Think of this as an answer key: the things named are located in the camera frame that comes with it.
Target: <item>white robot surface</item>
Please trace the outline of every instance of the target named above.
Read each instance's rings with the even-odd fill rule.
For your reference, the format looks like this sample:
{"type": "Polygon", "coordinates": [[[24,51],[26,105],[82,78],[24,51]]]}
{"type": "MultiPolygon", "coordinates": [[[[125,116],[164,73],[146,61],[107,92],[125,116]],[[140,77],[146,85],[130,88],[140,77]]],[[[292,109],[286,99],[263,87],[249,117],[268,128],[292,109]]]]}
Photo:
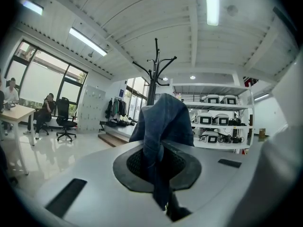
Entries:
{"type": "Polygon", "coordinates": [[[43,185],[35,199],[46,206],[76,178],[87,183],[63,219],[80,227],[199,226],[201,221],[212,223],[211,226],[223,226],[252,179],[260,146],[251,147],[250,154],[243,156],[172,141],[165,143],[195,156],[202,165],[202,172],[191,188],[175,192],[180,205],[192,212],[180,221],[172,222],[159,208],[152,194],[132,192],[116,179],[114,160],[140,145],[139,141],[83,157],[43,185]],[[220,159],[240,162],[242,165],[240,168],[227,166],[218,163],[220,159]]]}

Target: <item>coat rack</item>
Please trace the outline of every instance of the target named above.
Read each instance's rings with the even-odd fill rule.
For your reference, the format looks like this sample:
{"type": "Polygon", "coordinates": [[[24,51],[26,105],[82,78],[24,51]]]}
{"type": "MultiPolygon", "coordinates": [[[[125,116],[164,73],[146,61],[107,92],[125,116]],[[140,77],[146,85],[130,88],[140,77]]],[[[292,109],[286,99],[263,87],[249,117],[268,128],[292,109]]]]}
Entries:
{"type": "Polygon", "coordinates": [[[147,60],[147,62],[152,61],[153,62],[153,71],[152,70],[146,70],[142,66],[140,66],[138,63],[133,61],[133,64],[136,66],[140,67],[142,70],[144,70],[148,76],[150,77],[150,87],[148,91],[148,97],[147,97],[147,102],[146,105],[153,105],[155,101],[155,94],[156,94],[156,83],[160,86],[169,86],[169,84],[161,84],[158,82],[159,75],[163,72],[165,68],[167,68],[177,57],[174,56],[172,59],[163,59],[159,61],[159,56],[160,56],[160,49],[158,49],[158,39],[155,38],[156,42],[156,60],[147,60]],[[169,61],[159,72],[159,67],[162,61],[169,61]]]}

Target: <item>white cabinet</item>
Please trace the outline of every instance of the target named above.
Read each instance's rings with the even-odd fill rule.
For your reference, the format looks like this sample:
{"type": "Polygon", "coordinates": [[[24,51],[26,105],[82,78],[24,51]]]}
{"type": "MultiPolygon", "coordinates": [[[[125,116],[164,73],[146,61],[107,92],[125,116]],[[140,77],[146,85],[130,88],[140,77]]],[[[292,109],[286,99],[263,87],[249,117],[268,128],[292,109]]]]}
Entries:
{"type": "Polygon", "coordinates": [[[77,130],[80,133],[98,133],[104,106],[105,92],[86,85],[82,103],[79,104],[77,130]]]}

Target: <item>wooden step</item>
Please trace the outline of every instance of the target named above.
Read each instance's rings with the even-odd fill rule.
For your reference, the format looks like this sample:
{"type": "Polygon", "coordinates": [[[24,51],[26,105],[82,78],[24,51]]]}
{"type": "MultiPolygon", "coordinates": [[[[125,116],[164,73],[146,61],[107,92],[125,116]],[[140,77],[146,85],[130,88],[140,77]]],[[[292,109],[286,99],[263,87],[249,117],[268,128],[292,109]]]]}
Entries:
{"type": "Polygon", "coordinates": [[[125,144],[121,140],[118,140],[117,138],[109,134],[98,134],[98,137],[112,147],[121,146],[125,144]]]}
{"type": "Polygon", "coordinates": [[[117,140],[121,141],[123,144],[126,144],[129,142],[129,138],[124,136],[124,135],[121,135],[119,133],[116,133],[114,131],[106,131],[106,134],[116,138],[117,140]]]}

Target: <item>window frame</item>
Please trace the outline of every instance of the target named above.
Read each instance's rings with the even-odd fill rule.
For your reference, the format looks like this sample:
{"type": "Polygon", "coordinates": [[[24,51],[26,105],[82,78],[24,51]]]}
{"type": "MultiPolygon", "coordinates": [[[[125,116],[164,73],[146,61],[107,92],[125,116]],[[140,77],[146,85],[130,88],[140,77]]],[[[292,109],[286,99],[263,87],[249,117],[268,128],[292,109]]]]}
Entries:
{"type": "Polygon", "coordinates": [[[128,105],[128,109],[127,109],[127,117],[129,117],[129,109],[130,109],[130,106],[131,106],[131,100],[132,100],[133,95],[137,97],[135,105],[134,105],[135,109],[137,107],[138,98],[141,98],[140,109],[142,108],[143,99],[145,99],[145,101],[147,101],[147,97],[144,96],[144,92],[145,92],[145,88],[149,86],[149,83],[143,77],[141,77],[141,78],[144,80],[143,94],[134,89],[134,82],[135,82],[136,78],[134,78],[131,87],[126,84],[126,90],[130,91],[130,93],[131,93],[130,100],[129,100],[129,105],[128,105]]]}
{"type": "MultiPolygon", "coordinates": [[[[6,81],[8,80],[8,79],[7,79],[7,75],[8,75],[8,73],[9,73],[9,70],[10,70],[10,67],[11,67],[11,64],[12,64],[13,61],[17,61],[17,62],[19,62],[19,63],[21,63],[21,64],[23,64],[23,65],[26,66],[26,68],[25,68],[25,70],[24,70],[24,73],[23,73],[23,76],[22,76],[22,79],[21,79],[21,82],[20,82],[20,85],[19,85],[18,87],[16,86],[16,88],[19,89],[19,92],[18,92],[18,95],[19,95],[19,96],[20,96],[20,93],[21,93],[21,90],[22,90],[22,84],[23,84],[24,78],[25,78],[25,76],[26,76],[27,69],[28,69],[29,65],[32,63],[32,61],[33,61],[33,59],[35,58],[37,52],[38,52],[38,51],[42,51],[42,52],[48,54],[49,56],[52,56],[52,57],[54,57],[54,58],[56,58],[56,59],[58,59],[58,60],[60,60],[60,61],[62,61],[62,62],[64,62],[64,63],[66,63],[66,64],[68,65],[68,66],[67,66],[67,69],[66,69],[65,72],[64,72],[63,78],[62,78],[62,80],[61,80],[61,83],[60,83],[60,86],[59,86],[59,89],[58,89],[58,94],[57,94],[56,101],[60,98],[60,94],[61,94],[61,91],[62,91],[63,84],[64,84],[64,82],[66,81],[67,83],[71,83],[71,84],[73,84],[73,85],[76,85],[76,86],[79,86],[79,87],[80,87],[79,93],[78,93],[78,97],[77,97],[77,101],[76,101],[76,102],[70,101],[70,104],[71,104],[71,105],[76,105],[76,106],[78,107],[80,95],[81,95],[81,92],[82,92],[82,89],[83,89],[85,80],[86,80],[87,75],[88,75],[88,72],[87,72],[87,71],[85,71],[85,70],[83,70],[83,69],[81,69],[81,68],[79,68],[79,67],[77,67],[77,66],[75,66],[75,65],[73,65],[73,64],[71,64],[71,63],[69,63],[69,62],[67,62],[67,61],[65,61],[65,60],[63,60],[63,59],[61,59],[61,58],[59,58],[59,57],[57,57],[57,56],[55,56],[55,55],[52,55],[51,53],[49,53],[49,52],[47,52],[47,51],[41,49],[39,46],[34,45],[34,44],[32,44],[32,43],[30,43],[30,42],[24,40],[24,39],[19,43],[18,48],[15,50],[14,55],[12,56],[12,58],[11,58],[10,61],[9,61],[9,66],[8,66],[8,68],[6,69],[4,78],[5,78],[6,81]],[[30,46],[32,46],[32,47],[34,47],[34,48],[36,49],[34,55],[30,58],[29,61],[26,61],[26,60],[24,60],[24,59],[22,59],[22,58],[20,58],[20,57],[18,57],[18,56],[15,55],[16,51],[18,50],[18,48],[20,47],[21,43],[23,43],[23,42],[27,43],[28,45],[30,45],[30,46]],[[66,76],[66,73],[67,73],[67,71],[68,71],[68,69],[69,69],[70,66],[72,66],[72,67],[74,67],[74,68],[76,68],[76,69],[78,69],[78,70],[80,70],[80,71],[82,71],[83,73],[86,74],[82,84],[79,83],[79,82],[76,82],[76,81],[74,81],[74,80],[71,80],[71,79],[65,77],[65,76],[66,76]]],[[[53,110],[53,113],[52,113],[52,116],[53,116],[53,117],[57,117],[57,116],[56,116],[56,111],[57,111],[57,107],[55,107],[55,109],[53,110]]]]}

